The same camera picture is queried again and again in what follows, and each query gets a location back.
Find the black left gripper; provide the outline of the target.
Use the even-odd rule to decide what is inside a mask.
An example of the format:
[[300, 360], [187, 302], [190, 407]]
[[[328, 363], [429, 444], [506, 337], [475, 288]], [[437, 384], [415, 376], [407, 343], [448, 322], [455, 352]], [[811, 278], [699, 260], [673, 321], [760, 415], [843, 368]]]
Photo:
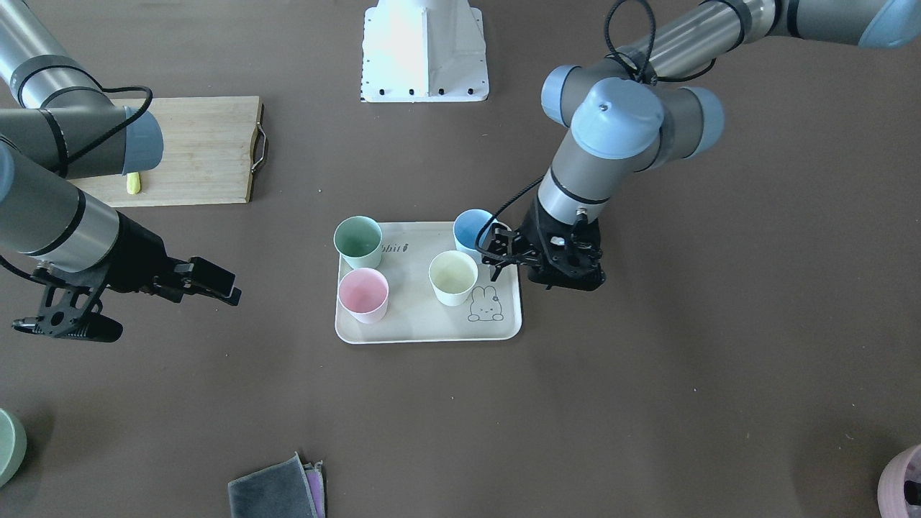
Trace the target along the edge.
[[536, 284], [595, 291], [607, 279], [601, 259], [599, 223], [578, 215], [572, 224], [549, 215], [537, 198], [519, 229], [481, 229], [481, 262], [489, 265], [496, 282], [505, 268], [526, 265], [527, 278]]

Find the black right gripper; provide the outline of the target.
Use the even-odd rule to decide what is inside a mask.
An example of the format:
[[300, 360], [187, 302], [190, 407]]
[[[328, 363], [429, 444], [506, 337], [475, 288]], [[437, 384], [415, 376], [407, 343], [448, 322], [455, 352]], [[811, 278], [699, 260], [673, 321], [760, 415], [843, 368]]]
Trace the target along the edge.
[[235, 275], [207, 261], [191, 257], [181, 262], [168, 256], [158, 234], [118, 213], [119, 233], [104, 260], [105, 281], [87, 286], [44, 284], [37, 316], [14, 320], [11, 327], [28, 335], [113, 343], [124, 325], [102, 314], [102, 292], [143, 292], [164, 299], [201, 294], [236, 307], [242, 291]]

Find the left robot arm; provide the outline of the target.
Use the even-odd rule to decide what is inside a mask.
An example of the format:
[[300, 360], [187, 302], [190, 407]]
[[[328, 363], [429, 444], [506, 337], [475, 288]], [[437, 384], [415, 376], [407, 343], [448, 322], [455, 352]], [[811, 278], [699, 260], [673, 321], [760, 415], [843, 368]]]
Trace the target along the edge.
[[900, 48], [919, 35], [917, 1], [703, 1], [663, 29], [616, 47], [591, 68], [563, 65], [547, 76], [540, 103], [565, 138], [523, 223], [496, 220], [475, 245], [497, 278], [523, 265], [544, 286], [595, 291], [602, 269], [598, 218], [634, 173], [686, 160], [716, 144], [726, 115], [713, 92], [687, 86], [718, 56], [767, 36]]

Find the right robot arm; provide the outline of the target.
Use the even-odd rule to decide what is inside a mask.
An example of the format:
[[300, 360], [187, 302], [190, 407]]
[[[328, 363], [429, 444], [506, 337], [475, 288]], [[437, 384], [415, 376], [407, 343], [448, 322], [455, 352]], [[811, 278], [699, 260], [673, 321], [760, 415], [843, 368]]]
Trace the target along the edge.
[[2, 79], [19, 103], [2, 111], [2, 246], [37, 261], [30, 274], [2, 266], [44, 288], [37, 315], [14, 330], [112, 343], [124, 328], [102, 312], [106, 289], [237, 305], [233, 273], [168, 256], [157, 234], [73, 184], [158, 166], [163, 135], [149, 112], [151, 89], [135, 86], [145, 95], [139, 108], [116, 105], [25, 2], [2, 2], [1, 21]]

